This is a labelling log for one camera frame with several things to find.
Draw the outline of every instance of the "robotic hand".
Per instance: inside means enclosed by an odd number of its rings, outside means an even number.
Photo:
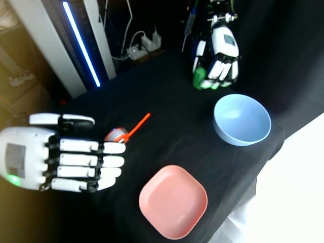
[[[227,87],[236,82],[238,46],[232,31],[226,26],[236,18],[236,14],[226,13],[213,15],[207,20],[211,21],[211,35],[208,34],[205,39],[200,40],[197,46],[192,69],[195,88],[215,90],[219,86]]]
[[[2,130],[0,175],[40,191],[95,192],[112,186],[122,172],[124,158],[119,154],[125,145],[64,136],[94,124],[91,117],[39,113],[29,117],[29,127]]]

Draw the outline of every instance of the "black table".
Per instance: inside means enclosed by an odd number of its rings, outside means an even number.
[[[181,56],[164,53],[100,89],[58,110],[92,116],[87,134],[103,137],[115,127],[130,130],[147,112],[151,118],[127,143],[125,164],[116,184],[95,194],[60,192],[64,239],[92,242],[174,242],[144,218],[139,193],[162,167],[179,165],[205,188],[208,207],[198,224],[177,242],[208,242],[265,165],[281,148],[285,134],[273,124],[269,137],[252,146],[222,141],[212,125],[213,107],[231,89],[198,91]]]

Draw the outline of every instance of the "pink plate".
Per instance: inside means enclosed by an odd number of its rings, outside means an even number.
[[[142,214],[165,238],[181,239],[193,229],[207,208],[203,186],[179,166],[159,170],[143,187]]]

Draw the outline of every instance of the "green indicator light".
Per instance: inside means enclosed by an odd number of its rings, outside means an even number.
[[[20,186],[20,179],[18,176],[9,175],[8,181],[14,184],[15,186]]]

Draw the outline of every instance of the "white floor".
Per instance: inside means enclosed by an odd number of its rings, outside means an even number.
[[[210,243],[324,242],[323,221],[324,114],[286,139],[259,174],[255,198]]]

